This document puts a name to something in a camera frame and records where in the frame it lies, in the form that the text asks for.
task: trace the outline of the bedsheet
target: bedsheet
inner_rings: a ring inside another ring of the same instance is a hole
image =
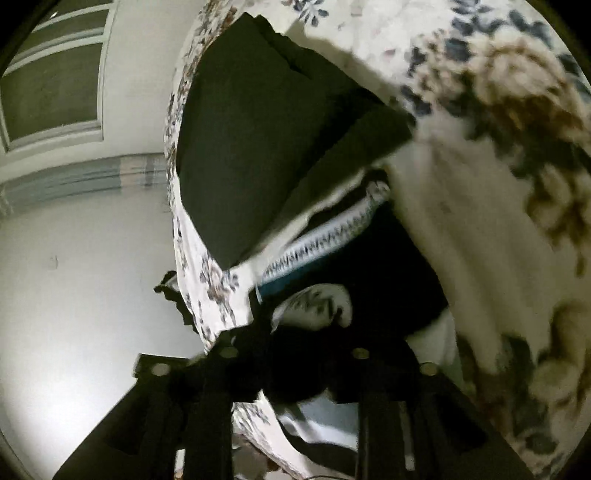
[[[208,2],[182,48],[165,131],[178,282],[206,348],[248,322],[248,291],[313,213],[221,271],[180,201],[176,142],[195,68],[245,11],[415,116],[413,140],[382,162],[393,208],[449,301],[465,393],[551,478],[591,420],[591,94],[556,30],[575,51],[571,39],[523,0]],[[288,444],[264,397],[235,405],[233,419],[293,476],[327,473]]]

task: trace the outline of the floral comforter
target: floral comforter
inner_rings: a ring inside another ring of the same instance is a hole
[[[201,55],[243,12],[414,114],[413,141],[385,162],[394,208],[449,300],[466,394],[551,478],[591,421],[591,94],[560,26],[524,0],[210,0],[165,132],[178,282],[206,348],[248,322],[262,264],[217,267],[181,204],[176,143]],[[293,476],[327,473],[264,397],[234,421]]]

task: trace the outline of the patterned fabric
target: patterned fabric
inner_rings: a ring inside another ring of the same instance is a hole
[[[179,287],[206,346],[248,322],[248,290],[311,215],[221,272],[180,202],[174,159],[196,65],[244,11],[417,118],[414,141],[385,162],[396,211],[449,300],[466,394],[537,478],[553,477],[591,420],[591,95],[576,60],[524,0],[210,1],[183,47],[165,133]],[[320,473],[265,398],[234,419],[293,475]]]

